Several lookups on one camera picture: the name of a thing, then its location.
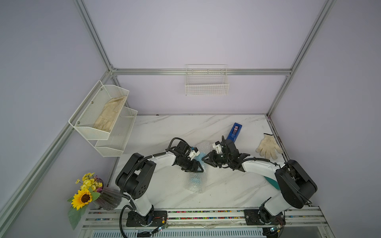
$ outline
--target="teal cloth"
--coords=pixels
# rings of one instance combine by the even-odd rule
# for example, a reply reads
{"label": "teal cloth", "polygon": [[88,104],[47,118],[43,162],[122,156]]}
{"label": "teal cloth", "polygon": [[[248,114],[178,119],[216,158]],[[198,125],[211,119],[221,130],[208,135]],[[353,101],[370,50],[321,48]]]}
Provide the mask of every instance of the teal cloth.
{"label": "teal cloth", "polygon": [[270,179],[268,177],[265,176],[265,178],[267,179],[267,181],[269,181],[269,183],[274,186],[274,188],[280,190],[280,187],[279,187],[279,184],[277,181],[273,180],[273,179]]}

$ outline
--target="glass vase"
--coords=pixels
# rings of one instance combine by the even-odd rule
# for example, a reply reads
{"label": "glass vase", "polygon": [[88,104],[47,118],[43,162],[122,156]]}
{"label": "glass vase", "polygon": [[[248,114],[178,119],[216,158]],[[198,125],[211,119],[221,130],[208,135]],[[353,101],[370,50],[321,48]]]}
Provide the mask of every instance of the glass vase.
{"label": "glass vase", "polygon": [[101,195],[94,201],[94,203],[105,210],[115,209],[122,201],[122,197],[116,189],[103,187],[103,190],[100,193]]}

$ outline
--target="bubble wrap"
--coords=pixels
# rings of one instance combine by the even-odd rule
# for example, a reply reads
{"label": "bubble wrap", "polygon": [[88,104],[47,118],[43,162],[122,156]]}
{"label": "bubble wrap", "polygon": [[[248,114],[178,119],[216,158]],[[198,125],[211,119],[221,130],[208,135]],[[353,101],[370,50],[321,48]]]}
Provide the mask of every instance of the bubble wrap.
{"label": "bubble wrap", "polygon": [[198,160],[204,169],[203,173],[187,173],[188,180],[185,184],[185,189],[195,192],[195,193],[203,193],[205,191],[206,183],[207,183],[207,175],[208,175],[208,166],[204,161],[202,161],[202,157],[206,156],[210,151],[210,142],[201,142],[196,145],[197,149],[200,151],[200,154],[194,158],[194,160]]}

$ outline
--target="wire basket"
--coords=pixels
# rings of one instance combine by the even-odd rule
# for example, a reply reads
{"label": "wire basket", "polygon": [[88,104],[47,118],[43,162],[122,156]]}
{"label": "wire basket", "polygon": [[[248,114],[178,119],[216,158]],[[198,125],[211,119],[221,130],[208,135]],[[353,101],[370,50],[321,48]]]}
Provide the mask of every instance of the wire basket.
{"label": "wire basket", "polygon": [[138,111],[123,107],[108,140],[99,140],[94,148],[103,157],[119,157],[126,148]]}
{"label": "wire basket", "polygon": [[188,64],[186,68],[185,94],[227,95],[229,82],[225,64]]}
{"label": "wire basket", "polygon": [[[128,93],[129,91],[124,88],[120,88],[115,85],[102,84],[91,102],[87,105],[82,115],[80,115],[76,124],[74,124],[74,129],[77,130],[86,140],[108,140],[114,129],[116,120],[114,121],[110,131],[96,129],[94,128],[94,123],[102,113],[103,108],[108,101],[112,98],[126,96],[123,101],[124,105],[126,103]],[[117,113],[117,115],[115,115],[115,118],[119,117],[121,110]]]}

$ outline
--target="ventilation grille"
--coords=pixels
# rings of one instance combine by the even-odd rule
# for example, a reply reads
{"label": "ventilation grille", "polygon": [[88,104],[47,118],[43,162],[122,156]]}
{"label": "ventilation grille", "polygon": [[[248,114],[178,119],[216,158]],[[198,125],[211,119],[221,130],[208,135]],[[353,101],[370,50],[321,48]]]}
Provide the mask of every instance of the ventilation grille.
{"label": "ventilation grille", "polygon": [[[151,230],[124,230],[129,238],[137,237],[137,234]],[[220,237],[220,238],[256,238],[266,237],[262,235],[262,228],[216,228],[216,229],[167,229],[153,235],[153,237]],[[95,230],[93,238],[122,237],[119,230]]]}

